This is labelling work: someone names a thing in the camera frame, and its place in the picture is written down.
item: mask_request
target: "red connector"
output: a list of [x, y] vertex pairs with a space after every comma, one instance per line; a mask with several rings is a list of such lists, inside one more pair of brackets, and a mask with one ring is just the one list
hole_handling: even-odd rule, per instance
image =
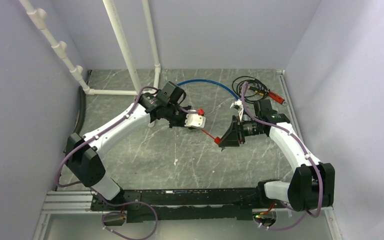
[[214, 142], [215, 144], [219, 145], [222, 142], [222, 139], [217, 136], [216, 138], [214, 138]]
[[202, 108], [196, 110], [196, 113], [199, 115], [199, 116], [204, 116], [205, 112]]

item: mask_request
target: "white wall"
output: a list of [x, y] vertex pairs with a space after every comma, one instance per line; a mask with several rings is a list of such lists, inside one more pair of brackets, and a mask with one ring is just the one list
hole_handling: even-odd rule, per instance
[[384, 0], [323, 0], [286, 68], [344, 239], [384, 239]]
[[[49, 0], [49, 29], [80, 55]], [[0, 240], [28, 240], [77, 115], [77, 83], [17, 0], [0, 0]]]
[[[125, 69], [102, 0], [52, 0], [90, 69]], [[321, 0], [149, 0], [161, 66], [285, 69]], [[154, 68], [140, 0], [115, 0], [137, 68]]]

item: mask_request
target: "gray marble floor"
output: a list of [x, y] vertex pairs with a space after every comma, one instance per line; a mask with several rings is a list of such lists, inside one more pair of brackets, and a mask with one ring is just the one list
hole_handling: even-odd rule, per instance
[[[151, 85], [153, 69], [138, 70], [143, 85]], [[163, 70], [159, 87], [167, 81], [180, 83], [190, 79], [209, 79], [227, 85], [236, 77], [248, 75], [260, 79], [272, 91], [283, 96], [282, 86], [273, 69], [169, 69]], [[93, 70], [89, 85], [95, 89], [133, 90], [127, 70]], [[187, 92], [183, 105], [205, 110], [205, 129], [221, 137], [228, 129], [235, 109], [234, 98], [225, 89], [208, 83], [182, 86]], [[133, 96], [88, 95], [86, 120], [82, 133], [102, 126], [125, 110]], [[288, 109], [272, 101], [274, 109], [287, 116]], [[291, 167], [276, 144], [265, 135], [250, 136], [240, 147], [223, 152], [200, 130], [168, 128], [166, 120], [155, 127], [144, 127], [117, 144], [103, 159], [107, 171], [124, 189], [182, 189], [255, 187], [261, 180], [289, 181]], [[64, 168], [61, 182], [76, 177]], [[84, 190], [81, 184], [64, 190]]]

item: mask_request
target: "white pvc pipe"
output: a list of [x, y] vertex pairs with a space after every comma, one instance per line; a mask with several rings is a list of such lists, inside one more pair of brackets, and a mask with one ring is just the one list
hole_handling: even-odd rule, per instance
[[150, 4], [148, 0], [142, 0], [143, 11], [145, 13], [146, 26], [148, 27], [149, 41], [151, 42], [153, 62], [155, 67], [160, 67], [160, 60], [158, 59], [157, 43], [155, 42], [154, 28], [151, 19]]
[[126, 95], [126, 96], [137, 96], [138, 93], [136, 91], [126, 91], [126, 90], [100, 90], [91, 88], [89, 91], [89, 95]]
[[155, 76], [153, 79], [153, 86], [158, 88], [160, 83], [161, 64], [158, 58], [157, 43], [155, 41], [154, 27], [152, 24], [150, 4], [148, 0], [142, 0], [143, 12], [145, 13], [146, 26], [148, 28], [149, 41], [151, 43], [153, 62], [155, 66]]
[[70, 61], [66, 54], [66, 48], [67, 44], [63, 41], [57, 41], [52, 33], [48, 30], [46, 23], [45, 23], [45, 18], [47, 17], [47, 13], [45, 10], [41, 8], [35, 9], [32, 4], [29, 2], [29, 0], [19, 0], [21, 5], [24, 7], [24, 9], [27, 11], [27, 15], [31, 19], [31, 21], [34, 23], [34, 25], [39, 29], [42, 34], [45, 36], [45, 38], [48, 40], [50, 43], [52, 49], [55, 51], [56, 55], [65, 63], [67, 66], [68, 70], [78, 81], [78, 83], [81, 85], [83, 88], [83, 91], [88, 94], [90, 91], [90, 87], [86, 84], [85, 80], [83, 80], [82, 77], [82, 70], [83, 67], [77, 65], [74, 66], [73, 63]]
[[137, 93], [139, 93], [139, 90], [141, 89], [141, 82], [139, 81], [138, 72], [136, 71], [135, 64], [133, 63], [132, 54], [130, 53], [129, 46], [127, 44], [122, 22], [120, 21], [119, 14], [117, 13], [116, 4], [114, 3], [114, 0], [102, 1], [105, 6], [106, 13], [108, 14], [109, 21], [111, 22], [112, 29], [114, 30], [115, 37], [117, 38], [118, 45], [120, 46], [124, 61], [127, 65], [128, 73], [130, 74], [134, 89]]

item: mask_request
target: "blue tube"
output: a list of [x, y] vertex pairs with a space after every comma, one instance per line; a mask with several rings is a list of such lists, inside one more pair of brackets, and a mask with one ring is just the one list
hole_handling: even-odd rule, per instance
[[223, 84], [221, 84], [219, 82], [213, 81], [213, 80], [208, 80], [208, 79], [191, 79], [191, 80], [187, 80], [187, 81], [182, 81], [182, 82], [178, 83], [177, 85], [178, 86], [182, 86], [184, 84], [195, 83], [195, 82], [210, 83], [210, 84], [218, 85], [218, 86], [226, 89], [229, 93], [231, 93], [236, 100], [239, 99], [239, 97], [230, 88], [228, 88], [227, 86], [225, 86], [225, 85], [223, 85]]

